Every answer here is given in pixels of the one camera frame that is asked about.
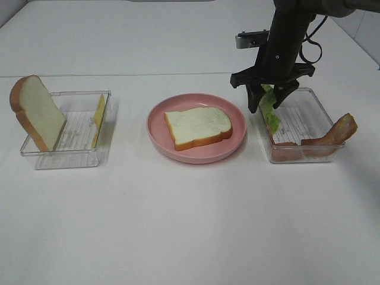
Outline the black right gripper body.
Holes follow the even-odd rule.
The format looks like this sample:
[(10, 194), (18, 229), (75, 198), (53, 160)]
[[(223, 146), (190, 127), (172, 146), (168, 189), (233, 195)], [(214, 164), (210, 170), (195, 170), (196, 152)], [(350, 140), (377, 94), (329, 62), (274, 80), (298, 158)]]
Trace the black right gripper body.
[(315, 67), (309, 63), (297, 63), (300, 51), (298, 41), (275, 40), (258, 47), (254, 66), (231, 75), (233, 88), (246, 84), (284, 85), (297, 78), (313, 76)]

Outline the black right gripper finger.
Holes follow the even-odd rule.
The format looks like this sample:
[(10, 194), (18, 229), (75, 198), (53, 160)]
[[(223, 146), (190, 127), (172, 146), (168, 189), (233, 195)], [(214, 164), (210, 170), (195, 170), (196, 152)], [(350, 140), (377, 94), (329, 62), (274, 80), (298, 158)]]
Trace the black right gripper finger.
[(277, 109), (283, 103), (283, 101), (298, 88), (298, 80), (293, 80), (284, 85), (274, 85), (274, 95), (276, 102), (273, 104), (273, 108)]
[(248, 109), (251, 113), (255, 113), (266, 91), (261, 84), (246, 84), (245, 86), (248, 97)]

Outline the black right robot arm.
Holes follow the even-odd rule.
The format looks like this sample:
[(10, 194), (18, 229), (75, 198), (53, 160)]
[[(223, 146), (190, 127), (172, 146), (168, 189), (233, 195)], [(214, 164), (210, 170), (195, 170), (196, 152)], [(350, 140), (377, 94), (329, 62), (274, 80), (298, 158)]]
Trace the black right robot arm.
[(278, 108), (299, 87), (298, 78), (313, 76), (311, 62), (298, 63), (306, 32), (317, 15), (343, 18), (355, 10), (379, 12), (379, 1), (274, 1), (275, 13), (269, 30), (241, 32), (236, 37), (239, 49), (258, 48), (255, 64), (230, 77), (233, 88), (245, 86), (248, 108), (255, 113), (265, 91), (264, 84), (274, 86)]

